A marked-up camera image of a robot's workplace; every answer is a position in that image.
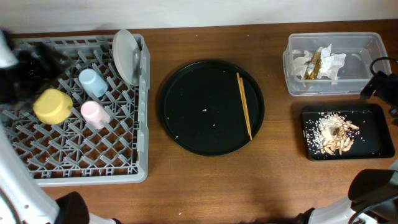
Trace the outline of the yellow plastic bowl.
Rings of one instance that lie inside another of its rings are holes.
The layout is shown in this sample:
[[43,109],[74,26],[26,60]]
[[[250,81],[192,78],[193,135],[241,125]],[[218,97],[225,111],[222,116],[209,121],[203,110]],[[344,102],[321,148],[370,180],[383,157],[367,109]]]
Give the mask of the yellow plastic bowl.
[[49,88],[34,102],[33,110],[38,119],[45,124],[58,124],[71,114],[73,101],[66,93]]

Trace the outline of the light blue plastic cup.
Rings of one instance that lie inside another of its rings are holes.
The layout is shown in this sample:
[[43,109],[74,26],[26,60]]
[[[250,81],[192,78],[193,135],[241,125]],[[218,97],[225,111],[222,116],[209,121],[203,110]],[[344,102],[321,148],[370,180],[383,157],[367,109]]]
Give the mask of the light blue plastic cup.
[[78,76],[78,79],[88,95],[92,93],[99,98],[102,97],[108,90],[108,84],[93,69],[87,68],[82,70]]

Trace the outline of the white tissue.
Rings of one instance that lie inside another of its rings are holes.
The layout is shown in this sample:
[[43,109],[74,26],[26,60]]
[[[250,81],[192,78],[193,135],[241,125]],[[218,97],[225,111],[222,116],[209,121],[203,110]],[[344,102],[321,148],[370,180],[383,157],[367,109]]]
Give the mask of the white tissue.
[[337,84],[338,71],[345,65],[346,54],[333,54],[331,44],[327,47],[320,47],[320,69],[318,79],[330,79],[332,84]]
[[303,56],[293,59],[293,62],[292,62],[293,75],[300,78],[301,80],[303,80],[305,72],[308,68],[308,65],[309,65],[312,57],[313,57],[313,54],[311,52],[304,50]]

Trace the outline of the rice and food scraps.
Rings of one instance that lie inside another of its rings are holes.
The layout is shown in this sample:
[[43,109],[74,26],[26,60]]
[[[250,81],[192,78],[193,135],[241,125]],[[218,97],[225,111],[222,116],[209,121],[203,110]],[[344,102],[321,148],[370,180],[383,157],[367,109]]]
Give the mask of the rice and food scraps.
[[353,148],[356,139],[363,141],[359,126],[340,112],[316,113],[303,124],[309,153],[316,158],[342,156]]

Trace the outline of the gold snack wrapper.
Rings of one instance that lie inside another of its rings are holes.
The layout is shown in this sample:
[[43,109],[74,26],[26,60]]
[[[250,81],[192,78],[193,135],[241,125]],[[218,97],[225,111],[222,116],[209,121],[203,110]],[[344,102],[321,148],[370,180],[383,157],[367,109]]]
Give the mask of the gold snack wrapper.
[[313,55],[310,63],[308,64],[308,67],[305,71],[304,74],[304,79],[305,80],[315,80],[317,78],[317,75],[320,70],[321,66],[321,50],[317,50],[315,54]]

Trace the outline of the pink plastic cup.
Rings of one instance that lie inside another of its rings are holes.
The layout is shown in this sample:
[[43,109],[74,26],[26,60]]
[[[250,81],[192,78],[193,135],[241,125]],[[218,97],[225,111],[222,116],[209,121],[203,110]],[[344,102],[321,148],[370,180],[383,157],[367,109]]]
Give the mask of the pink plastic cup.
[[82,104],[80,112],[85,121],[96,129],[104,128],[111,121],[111,116],[96,101],[86,101]]

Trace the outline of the grey plate with food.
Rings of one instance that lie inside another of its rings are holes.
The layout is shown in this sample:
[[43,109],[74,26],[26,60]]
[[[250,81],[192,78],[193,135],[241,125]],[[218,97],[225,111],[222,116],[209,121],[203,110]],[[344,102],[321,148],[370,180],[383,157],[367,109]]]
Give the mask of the grey plate with food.
[[113,59],[121,78],[129,85],[139,84],[140,49],[126,29],[118,31],[112,44]]

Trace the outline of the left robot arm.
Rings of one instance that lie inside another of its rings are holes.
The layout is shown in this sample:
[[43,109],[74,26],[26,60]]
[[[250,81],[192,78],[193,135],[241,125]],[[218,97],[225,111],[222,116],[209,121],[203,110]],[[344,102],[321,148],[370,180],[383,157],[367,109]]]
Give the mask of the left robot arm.
[[[70,57],[43,43],[37,53],[16,55],[9,33],[1,30],[1,109],[26,110],[64,70]],[[57,200],[49,197],[29,174],[1,128],[1,220],[4,223],[118,223],[88,211],[78,192]]]

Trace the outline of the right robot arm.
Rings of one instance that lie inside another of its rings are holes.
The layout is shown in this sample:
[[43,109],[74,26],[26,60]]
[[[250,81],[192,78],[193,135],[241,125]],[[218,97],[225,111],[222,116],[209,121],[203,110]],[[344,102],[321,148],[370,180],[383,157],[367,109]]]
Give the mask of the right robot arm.
[[[397,125],[397,75],[373,72],[361,92],[363,98],[380,97],[391,105]],[[365,169],[352,181],[348,196],[325,208],[311,208],[292,223],[397,223],[397,162],[388,169]]]

